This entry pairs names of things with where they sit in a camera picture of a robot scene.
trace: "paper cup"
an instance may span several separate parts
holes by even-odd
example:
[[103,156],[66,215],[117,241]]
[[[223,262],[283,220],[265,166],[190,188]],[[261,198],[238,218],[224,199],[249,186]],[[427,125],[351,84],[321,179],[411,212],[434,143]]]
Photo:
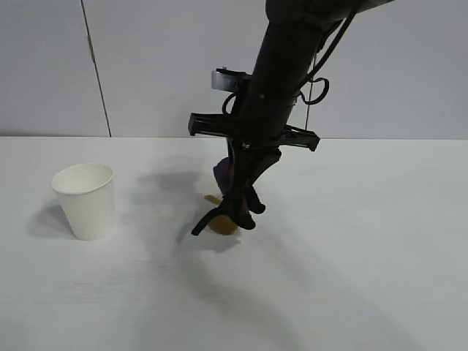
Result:
[[57,173],[50,185],[78,239],[96,240],[110,232],[115,214],[109,166],[75,165]]

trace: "table surface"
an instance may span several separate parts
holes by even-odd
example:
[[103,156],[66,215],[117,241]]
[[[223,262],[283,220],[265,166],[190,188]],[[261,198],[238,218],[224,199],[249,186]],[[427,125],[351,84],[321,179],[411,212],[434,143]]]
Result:
[[[251,232],[192,225],[219,139],[0,138],[0,350],[468,350],[468,142],[284,148]],[[115,171],[116,231],[75,240],[49,188]]]

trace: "white wall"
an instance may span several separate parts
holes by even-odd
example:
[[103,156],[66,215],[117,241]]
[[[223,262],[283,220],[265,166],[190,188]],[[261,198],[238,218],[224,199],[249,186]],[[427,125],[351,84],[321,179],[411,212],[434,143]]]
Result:
[[[86,0],[115,135],[187,136],[190,112],[217,113],[216,67],[252,71],[263,0]],[[322,73],[322,137],[468,137],[468,3],[405,0],[359,15]],[[303,125],[297,106],[290,122]]]
[[107,135],[79,0],[0,0],[0,135]]

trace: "cup rim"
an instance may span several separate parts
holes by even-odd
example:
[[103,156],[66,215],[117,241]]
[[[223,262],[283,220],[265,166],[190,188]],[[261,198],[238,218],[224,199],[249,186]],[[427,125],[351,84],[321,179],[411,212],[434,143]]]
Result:
[[[67,171],[70,171],[72,170],[73,168],[77,168],[77,167],[82,167],[82,166],[86,166],[86,165],[94,165],[94,166],[104,166],[106,167],[109,171],[110,171],[110,177],[109,179],[107,179],[104,183],[94,187],[94,188],[90,188],[90,190],[86,190],[85,192],[63,192],[63,191],[59,191],[57,189],[55,189],[53,183],[54,181],[57,179],[58,176],[60,176],[62,173],[65,173]],[[57,174],[54,175],[54,177],[52,178],[52,181],[50,181],[50,188],[56,193],[56,194],[60,194],[60,195],[84,195],[84,194],[89,194],[91,192],[95,192],[99,189],[102,189],[104,186],[108,185],[114,178],[114,171],[113,169],[108,166],[108,165],[104,165],[102,163],[93,163],[93,162],[88,162],[88,163],[79,163],[77,165],[73,165],[73,166],[70,166],[70,167],[67,167],[65,168],[64,170],[61,170],[60,172],[58,172]]]

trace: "black robotic arm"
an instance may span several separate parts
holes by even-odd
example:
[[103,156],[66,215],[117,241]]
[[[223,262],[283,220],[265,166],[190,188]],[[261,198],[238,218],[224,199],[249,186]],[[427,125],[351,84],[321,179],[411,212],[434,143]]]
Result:
[[[253,73],[217,69],[212,75],[213,87],[232,93],[224,102],[222,113],[193,113],[190,117],[191,135],[226,137],[228,149],[228,157],[214,168],[223,201],[200,220],[193,235],[221,214],[242,228],[255,227],[250,212],[261,214],[265,206],[253,184],[279,161],[279,147],[300,146],[314,151],[320,140],[313,132],[287,125],[301,87],[314,79],[356,13],[391,1],[267,0],[269,24]],[[308,72],[312,59],[340,24],[330,47]],[[235,100],[228,113],[231,99]]]

